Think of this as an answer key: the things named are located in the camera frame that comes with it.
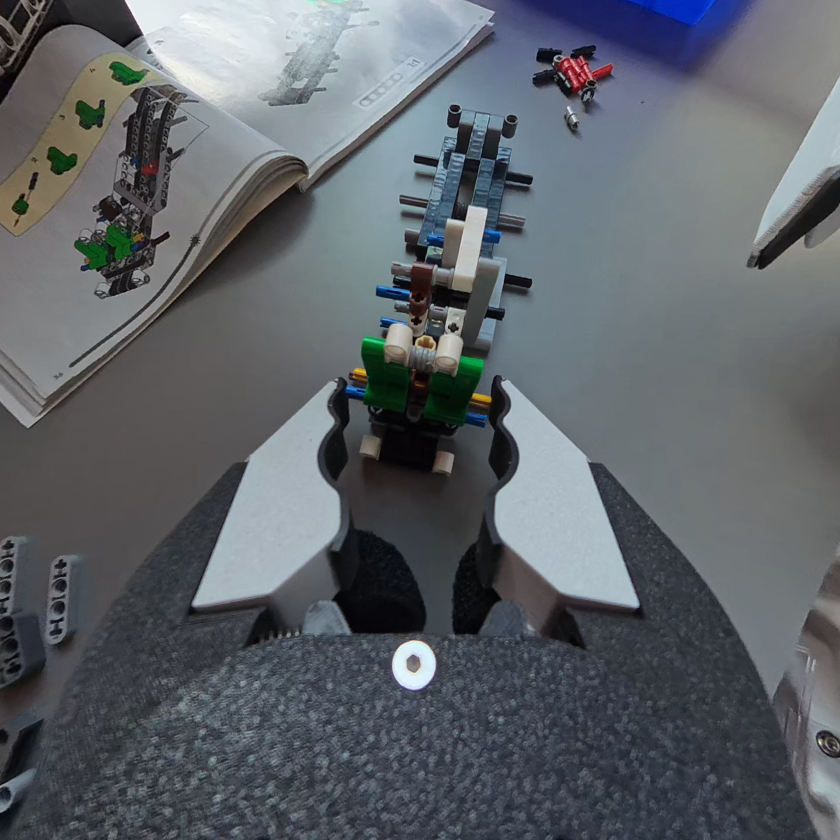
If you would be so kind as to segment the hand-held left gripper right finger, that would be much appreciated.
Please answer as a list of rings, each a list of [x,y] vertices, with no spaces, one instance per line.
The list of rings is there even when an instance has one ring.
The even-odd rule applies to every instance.
[[[635,613],[639,600],[589,459],[508,379],[491,388],[497,483],[479,531],[479,580],[528,617],[563,607]]]

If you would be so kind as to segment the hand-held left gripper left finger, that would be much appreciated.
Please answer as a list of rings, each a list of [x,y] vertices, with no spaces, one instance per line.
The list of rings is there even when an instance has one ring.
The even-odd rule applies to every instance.
[[[250,456],[192,601],[196,613],[304,614],[349,590],[358,535],[338,478],[347,383],[329,381]]]

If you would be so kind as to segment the green lego connector piece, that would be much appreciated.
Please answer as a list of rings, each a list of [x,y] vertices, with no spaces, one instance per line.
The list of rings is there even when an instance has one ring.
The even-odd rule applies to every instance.
[[[456,375],[433,373],[423,411],[425,419],[449,426],[466,423],[469,402],[483,374],[485,361],[461,356]]]

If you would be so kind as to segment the lego truck chassis model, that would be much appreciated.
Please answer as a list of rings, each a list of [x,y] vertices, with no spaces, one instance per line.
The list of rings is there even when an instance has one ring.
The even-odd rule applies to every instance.
[[[393,263],[392,284],[375,289],[404,318],[383,318],[382,336],[363,339],[363,365],[351,372],[346,390],[368,411],[363,458],[443,476],[451,474],[454,454],[441,442],[465,425],[483,427],[489,401],[475,390],[461,427],[429,421],[431,375],[456,375],[461,356],[487,352],[495,323],[505,316],[498,305],[502,289],[526,291],[532,284],[510,276],[507,261],[493,255],[501,228],[524,225],[501,212],[506,186],[532,183],[530,175],[510,171],[511,148],[502,143],[513,138],[518,118],[452,104],[447,126],[455,134],[444,137],[436,158],[414,157],[434,169],[428,199],[400,199],[424,213],[420,228],[405,235],[413,261]]]

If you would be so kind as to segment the dark grey lego beam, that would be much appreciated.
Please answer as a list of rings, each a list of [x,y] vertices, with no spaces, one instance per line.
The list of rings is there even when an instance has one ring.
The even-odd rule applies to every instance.
[[[40,671],[46,662],[39,617],[24,611],[20,600],[26,539],[1,540],[1,688],[7,689]]]

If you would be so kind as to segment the dark grey lego piece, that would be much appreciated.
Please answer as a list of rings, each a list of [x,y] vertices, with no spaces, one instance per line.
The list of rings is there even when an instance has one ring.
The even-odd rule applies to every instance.
[[[8,772],[8,767],[21,756],[25,756],[28,744],[37,736],[43,722],[43,716],[37,709],[28,709],[18,713],[1,727],[1,770]]]

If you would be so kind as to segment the open lego instruction booklet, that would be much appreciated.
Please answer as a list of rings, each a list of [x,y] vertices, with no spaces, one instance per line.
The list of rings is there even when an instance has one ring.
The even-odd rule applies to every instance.
[[[52,29],[2,99],[2,405],[26,427],[493,17],[471,2],[126,3],[140,37]]]

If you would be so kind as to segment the grey lego connector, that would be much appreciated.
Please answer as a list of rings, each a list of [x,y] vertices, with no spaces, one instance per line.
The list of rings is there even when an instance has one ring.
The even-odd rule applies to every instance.
[[[36,774],[37,770],[35,768],[29,769],[1,783],[0,812],[2,814],[9,812],[24,799]]]

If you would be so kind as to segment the black lego set box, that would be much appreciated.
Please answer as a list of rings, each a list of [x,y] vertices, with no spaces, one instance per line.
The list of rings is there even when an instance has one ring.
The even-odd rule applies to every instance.
[[[1,1],[1,99],[37,43],[63,25],[93,28],[120,46],[141,36],[125,1]]]

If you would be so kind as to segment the blue plastic bin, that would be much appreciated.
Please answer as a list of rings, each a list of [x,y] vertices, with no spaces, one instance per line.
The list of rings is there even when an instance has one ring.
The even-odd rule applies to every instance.
[[[675,20],[683,25],[695,26],[706,16],[717,1],[630,1],[638,7]]]

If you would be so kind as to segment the pile of red black pins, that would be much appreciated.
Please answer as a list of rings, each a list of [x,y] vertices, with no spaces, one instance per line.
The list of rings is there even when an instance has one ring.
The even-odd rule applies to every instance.
[[[567,96],[578,98],[583,104],[590,103],[595,98],[598,82],[613,73],[613,64],[592,66],[595,52],[594,45],[573,49],[568,55],[556,48],[539,48],[535,60],[549,67],[535,72],[532,84],[539,87],[554,83]]]

